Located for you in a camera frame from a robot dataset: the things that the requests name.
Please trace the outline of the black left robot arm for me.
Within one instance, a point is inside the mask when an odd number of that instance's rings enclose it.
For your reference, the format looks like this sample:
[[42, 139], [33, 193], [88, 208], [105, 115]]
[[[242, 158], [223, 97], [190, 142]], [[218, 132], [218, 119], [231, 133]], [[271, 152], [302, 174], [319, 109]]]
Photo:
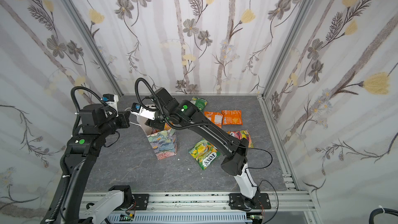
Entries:
[[101, 149], [108, 136], [130, 126], [130, 112], [117, 110], [119, 99], [114, 94], [99, 96], [89, 88], [75, 86], [70, 96], [76, 120], [60, 159], [60, 182], [41, 223], [101, 224], [117, 208], [133, 203], [129, 186], [115, 186], [84, 214], [80, 212], [87, 181]]

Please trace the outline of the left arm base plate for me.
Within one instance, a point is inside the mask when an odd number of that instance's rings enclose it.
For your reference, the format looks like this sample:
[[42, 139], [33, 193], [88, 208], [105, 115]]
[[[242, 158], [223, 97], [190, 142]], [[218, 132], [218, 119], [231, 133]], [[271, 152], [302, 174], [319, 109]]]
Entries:
[[149, 203], [149, 194], [133, 194], [134, 204], [132, 210], [146, 211]]

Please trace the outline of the green Fox's candy bag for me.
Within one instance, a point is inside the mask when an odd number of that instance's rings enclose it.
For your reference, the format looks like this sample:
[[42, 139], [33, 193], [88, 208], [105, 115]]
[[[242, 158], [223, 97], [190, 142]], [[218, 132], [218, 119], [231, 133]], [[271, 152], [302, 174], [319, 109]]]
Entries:
[[220, 156], [218, 149], [205, 139], [197, 142], [189, 150], [189, 154], [195, 159], [202, 170], [206, 170]]

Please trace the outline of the floral white paper bag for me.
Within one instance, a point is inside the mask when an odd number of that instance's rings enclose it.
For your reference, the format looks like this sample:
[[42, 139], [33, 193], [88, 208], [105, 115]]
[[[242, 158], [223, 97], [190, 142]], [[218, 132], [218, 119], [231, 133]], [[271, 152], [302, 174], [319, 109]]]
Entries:
[[[131, 107], [125, 110], [131, 113]], [[147, 118], [134, 116], [136, 122], [130, 121], [130, 124], [140, 126], [158, 160], [177, 155], [176, 130], [172, 129], [167, 123], [165, 130], [156, 130], [145, 125]]]

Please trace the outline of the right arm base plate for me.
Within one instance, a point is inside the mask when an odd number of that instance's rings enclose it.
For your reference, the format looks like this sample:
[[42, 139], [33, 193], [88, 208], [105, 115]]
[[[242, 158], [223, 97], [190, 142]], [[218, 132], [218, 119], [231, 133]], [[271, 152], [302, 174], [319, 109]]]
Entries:
[[231, 193], [229, 194], [229, 206], [230, 209], [246, 212], [272, 208], [268, 194], [266, 193], [256, 194], [253, 199], [245, 197], [242, 194]]

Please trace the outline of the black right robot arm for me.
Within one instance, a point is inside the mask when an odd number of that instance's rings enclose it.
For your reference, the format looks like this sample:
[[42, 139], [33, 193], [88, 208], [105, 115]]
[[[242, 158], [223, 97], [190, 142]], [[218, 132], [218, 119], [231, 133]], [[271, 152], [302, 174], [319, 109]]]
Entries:
[[236, 180], [240, 194], [230, 200], [230, 208], [249, 212], [265, 209], [265, 196], [252, 178], [247, 153], [251, 150], [246, 138], [229, 135], [211, 122], [197, 106], [187, 100], [178, 102], [165, 88], [153, 90], [144, 78], [135, 81], [138, 100], [132, 112], [146, 118], [145, 125], [162, 131], [167, 125], [174, 130], [191, 130], [214, 145], [224, 156], [221, 168]]

